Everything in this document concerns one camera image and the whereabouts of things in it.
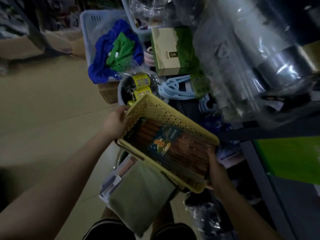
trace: blue cloth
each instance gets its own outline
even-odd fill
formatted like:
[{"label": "blue cloth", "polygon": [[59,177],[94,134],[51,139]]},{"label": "blue cloth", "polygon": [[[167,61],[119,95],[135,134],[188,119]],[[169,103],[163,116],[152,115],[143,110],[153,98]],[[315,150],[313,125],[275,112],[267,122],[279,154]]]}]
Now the blue cloth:
[{"label": "blue cloth", "polygon": [[135,42],[133,59],[139,65],[143,63],[143,49],[139,43],[138,36],[132,32],[129,24],[125,20],[119,19],[114,23],[113,28],[108,33],[102,35],[96,42],[96,55],[94,56],[93,63],[88,68],[88,75],[94,84],[106,83],[110,76],[117,80],[121,78],[117,75],[117,71],[106,66],[108,54],[112,51],[113,43],[121,32]]}]

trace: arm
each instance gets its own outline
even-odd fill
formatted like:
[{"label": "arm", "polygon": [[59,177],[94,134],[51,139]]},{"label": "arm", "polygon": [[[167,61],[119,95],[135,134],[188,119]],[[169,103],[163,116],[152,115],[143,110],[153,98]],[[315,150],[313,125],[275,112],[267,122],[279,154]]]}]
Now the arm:
[{"label": "arm", "polygon": [[108,114],[96,133],[57,170],[24,192],[0,214],[0,239],[54,239],[69,217],[98,159],[119,138],[126,106]]},{"label": "arm", "polygon": [[225,208],[239,239],[283,239],[238,193],[212,148],[208,155],[214,195]]}]

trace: black shorts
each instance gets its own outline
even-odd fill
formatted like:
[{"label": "black shorts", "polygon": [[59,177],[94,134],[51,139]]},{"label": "black shorts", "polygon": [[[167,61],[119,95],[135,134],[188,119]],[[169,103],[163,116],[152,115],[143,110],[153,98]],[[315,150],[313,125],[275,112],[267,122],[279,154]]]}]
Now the black shorts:
[{"label": "black shorts", "polygon": [[[151,240],[168,240],[173,237],[183,240],[197,240],[193,230],[184,223],[171,223],[159,228],[153,236],[151,236]],[[107,218],[96,222],[83,237],[83,240],[98,239],[134,240],[135,236],[122,221]]]}]

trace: gray fabric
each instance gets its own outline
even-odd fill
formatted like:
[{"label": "gray fabric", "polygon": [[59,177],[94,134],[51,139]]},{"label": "gray fabric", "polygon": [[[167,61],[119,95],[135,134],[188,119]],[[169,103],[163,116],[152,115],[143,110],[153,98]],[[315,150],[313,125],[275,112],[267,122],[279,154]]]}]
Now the gray fabric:
[{"label": "gray fabric", "polygon": [[162,174],[138,161],[110,195],[107,205],[141,238],[174,189]]}]

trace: hand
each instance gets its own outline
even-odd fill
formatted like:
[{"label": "hand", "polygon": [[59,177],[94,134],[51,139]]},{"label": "hand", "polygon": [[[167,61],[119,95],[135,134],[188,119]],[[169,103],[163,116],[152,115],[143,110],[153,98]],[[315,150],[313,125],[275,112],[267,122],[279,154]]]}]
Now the hand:
[{"label": "hand", "polygon": [[229,179],[226,168],[218,163],[216,153],[211,147],[208,149],[208,157],[210,161],[210,179],[214,195],[221,201],[225,191],[234,190],[235,188]]},{"label": "hand", "polygon": [[111,140],[116,140],[122,136],[125,131],[129,117],[125,117],[129,106],[118,106],[114,111],[110,112],[103,122],[101,131],[108,135]]}]

